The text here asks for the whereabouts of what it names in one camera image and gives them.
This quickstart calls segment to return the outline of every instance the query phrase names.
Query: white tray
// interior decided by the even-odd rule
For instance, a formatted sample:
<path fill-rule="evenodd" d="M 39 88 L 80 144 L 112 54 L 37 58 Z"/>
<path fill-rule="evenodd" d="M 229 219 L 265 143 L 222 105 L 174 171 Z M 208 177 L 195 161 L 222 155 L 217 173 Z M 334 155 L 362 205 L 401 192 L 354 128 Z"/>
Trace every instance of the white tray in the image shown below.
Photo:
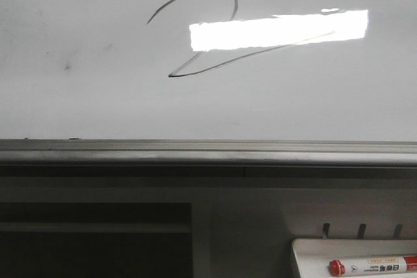
<path fill-rule="evenodd" d="M 371 255 L 414 255 L 417 240 L 331 240 L 296 239 L 293 241 L 293 270 L 295 277 L 331 277 L 328 263 L 335 258 Z M 378 278 L 416 278 L 417 273 L 373 275 Z"/>

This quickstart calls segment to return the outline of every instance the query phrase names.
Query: white surface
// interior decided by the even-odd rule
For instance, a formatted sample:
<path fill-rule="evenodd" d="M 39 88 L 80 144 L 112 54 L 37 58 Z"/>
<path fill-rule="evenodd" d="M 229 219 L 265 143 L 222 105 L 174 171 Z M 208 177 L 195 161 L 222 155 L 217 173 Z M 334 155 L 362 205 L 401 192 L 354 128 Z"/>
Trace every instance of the white surface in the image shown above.
<path fill-rule="evenodd" d="M 188 26 L 233 0 L 178 0 L 147 25 L 166 1 L 0 0 L 0 138 L 417 140 L 415 0 L 239 0 L 236 20 L 340 8 L 369 26 L 175 79 Z"/>
<path fill-rule="evenodd" d="M 417 240 L 317 240 L 297 239 L 293 253 L 300 278 L 332 277 L 328 271 L 331 260 L 347 257 L 379 255 L 415 255 Z M 416 278 L 417 273 L 362 275 L 376 278 Z"/>

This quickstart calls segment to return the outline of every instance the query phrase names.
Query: handwritten mark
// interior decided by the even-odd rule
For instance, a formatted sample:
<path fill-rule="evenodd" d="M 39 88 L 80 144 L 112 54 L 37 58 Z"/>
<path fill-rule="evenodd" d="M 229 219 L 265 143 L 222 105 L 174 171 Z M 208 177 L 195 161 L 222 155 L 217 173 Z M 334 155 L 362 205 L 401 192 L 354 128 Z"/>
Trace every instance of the handwritten mark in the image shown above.
<path fill-rule="evenodd" d="M 171 5 L 172 3 L 174 3 L 175 1 L 177 1 L 177 0 L 170 0 L 170 1 L 166 2 L 166 3 L 164 3 L 162 6 L 160 6 L 154 12 L 154 14 L 149 18 L 149 20 L 147 21 L 147 24 L 149 24 L 153 19 L 155 19 L 155 17 L 161 11 L 163 11 L 163 9 L 165 9 L 166 7 L 168 7 L 169 5 Z M 231 15 L 229 21 L 233 21 L 235 19 L 235 16 L 236 16 L 237 11 L 238 11 L 238 0 L 233 0 L 233 3 L 234 3 L 233 4 L 233 11 L 232 11 L 232 15 Z M 293 46 L 295 46 L 297 44 L 300 44 L 302 42 L 305 42 L 305 41 L 308 41 L 308 40 L 312 40 L 312 39 L 316 39 L 316 38 L 319 38 L 319 37 L 322 37 L 322 36 L 326 36 L 326 35 L 329 35 L 329 34 L 330 33 L 323 34 L 323 35 L 319 35 L 319 36 L 316 36 L 315 38 L 308 38 L 308 39 L 301 40 L 299 42 L 295 42 L 295 43 L 288 44 L 288 45 L 274 46 L 274 47 L 271 47 L 271 48 L 263 49 L 261 51 L 256 51 L 256 52 L 253 52 L 253 53 L 248 53 L 246 55 L 242 55 L 240 57 L 237 57 L 237 58 L 234 58 L 234 59 L 231 59 L 231 60 L 228 60 L 228 61 L 224 61 L 222 63 L 216 64 L 214 66 L 210 66 L 208 68 L 204 68 L 202 70 L 198 70 L 198 71 L 191 72 L 191 73 L 186 73 L 186 74 L 179 74 L 181 71 L 183 71 L 184 69 L 186 69 L 187 67 L 189 67 L 189 65 L 191 65 L 193 62 L 195 62 L 200 56 L 202 56 L 204 53 L 206 53 L 206 51 L 200 51 L 200 52 L 197 52 L 191 58 L 189 58 L 186 62 L 184 62 L 182 65 L 180 65 L 174 71 L 172 71 L 172 73 L 170 73 L 168 75 L 168 77 L 186 77 L 186 76 L 192 76 L 192 75 L 196 75 L 196 74 L 201 74 L 201 73 L 204 73 L 204 72 L 208 72 L 210 70 L 214 70 L 214 69 L 217 69 L 217 68 L 221 68 L 223 66 L 230 65 L 230 64 L 235 63 L 237 61 L 241 61 L 241 60 L 247 59 L 249 57 L 254 57 L 256 55 L 268 53 L 268 52 L 275 51 L 275 50 L 278 50 L 278 49 L 293 47 Z"/>

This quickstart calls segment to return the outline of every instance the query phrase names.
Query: whiteboard marker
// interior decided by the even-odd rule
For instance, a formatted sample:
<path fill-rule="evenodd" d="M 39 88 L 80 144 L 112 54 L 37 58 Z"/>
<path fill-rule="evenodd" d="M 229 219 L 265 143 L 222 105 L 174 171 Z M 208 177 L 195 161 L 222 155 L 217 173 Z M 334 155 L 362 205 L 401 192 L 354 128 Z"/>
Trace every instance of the whiteboard marker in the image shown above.
<path fill-rule="evenodd" d="M 405 273 L 417 271 L 417 256 L 341 258 L 329 263 L 333 277 Z"/>

